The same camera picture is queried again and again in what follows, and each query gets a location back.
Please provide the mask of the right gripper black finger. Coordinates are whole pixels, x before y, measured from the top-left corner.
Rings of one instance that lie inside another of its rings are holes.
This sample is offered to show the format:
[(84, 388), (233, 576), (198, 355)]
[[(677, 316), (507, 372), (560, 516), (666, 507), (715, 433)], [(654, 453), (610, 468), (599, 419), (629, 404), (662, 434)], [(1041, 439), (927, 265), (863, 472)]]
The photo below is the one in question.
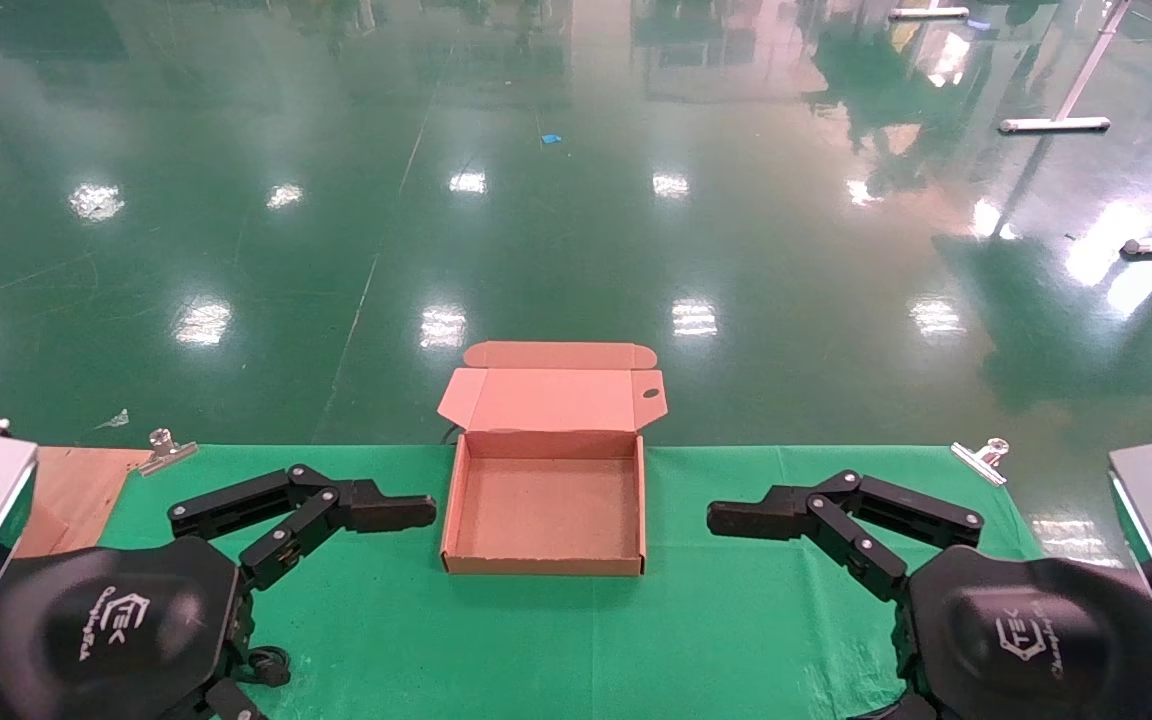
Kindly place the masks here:
[(977, 547), (984, 528), (979, 511), (855, 470), (814, 486), (772, 486), (758, 502), (714, 501), (707, 509), (710, 533), (765, 541), (844, 530), (856, 520), (942, 550)]
[(796, 541), (806, 539), (846, 569), (878, 600), (893, 600), (908, 579), (908, 564), (852, 518), (858, 505), (833, 497), (764, 497), (758, 502), (708, 503), (714, 536)]

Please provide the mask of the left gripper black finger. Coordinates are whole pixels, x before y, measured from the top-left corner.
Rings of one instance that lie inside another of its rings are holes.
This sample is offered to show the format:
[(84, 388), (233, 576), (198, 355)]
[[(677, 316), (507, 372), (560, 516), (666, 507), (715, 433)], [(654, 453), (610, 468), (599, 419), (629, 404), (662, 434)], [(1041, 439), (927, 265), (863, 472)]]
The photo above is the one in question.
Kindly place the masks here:
[(211, 541), (276, 520), (285, 536), (316, 541), (338, 530), (376, 535), (430, 526), (435, 501), (384, 495), (376, 480), (338, 480), (297, 464), (188, 498), (170, 507), (168, 520), (175, 538)]
[(385, 497), (378, 486), (334, 486), (306, 498), (288, 518), (238, 553), (243, 588), (266, 591), (339, 530), (381, 535), (430, 526), (435, 501), (429, 495)]

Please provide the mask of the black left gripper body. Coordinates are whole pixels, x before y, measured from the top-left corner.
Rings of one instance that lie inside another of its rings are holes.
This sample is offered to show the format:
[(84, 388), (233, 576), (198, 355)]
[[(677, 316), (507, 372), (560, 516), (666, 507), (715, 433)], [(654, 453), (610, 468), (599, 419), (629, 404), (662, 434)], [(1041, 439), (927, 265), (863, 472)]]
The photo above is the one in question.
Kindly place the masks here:
[(0, 719), (260, 719), (244, 685), (291, 659), (252, 646), (252, 597), (197, 538), (26, 559), (0, 582)]

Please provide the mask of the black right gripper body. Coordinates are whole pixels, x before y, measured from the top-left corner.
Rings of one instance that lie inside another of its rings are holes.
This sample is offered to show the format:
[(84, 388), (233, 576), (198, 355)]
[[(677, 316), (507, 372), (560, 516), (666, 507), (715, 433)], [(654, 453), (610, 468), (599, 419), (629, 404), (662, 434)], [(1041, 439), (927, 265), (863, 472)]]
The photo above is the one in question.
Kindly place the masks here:
[(938, 719), (1147, 719), (1152, 596), (1123, 568), (955, 546), (902, 589), (899, 674)]

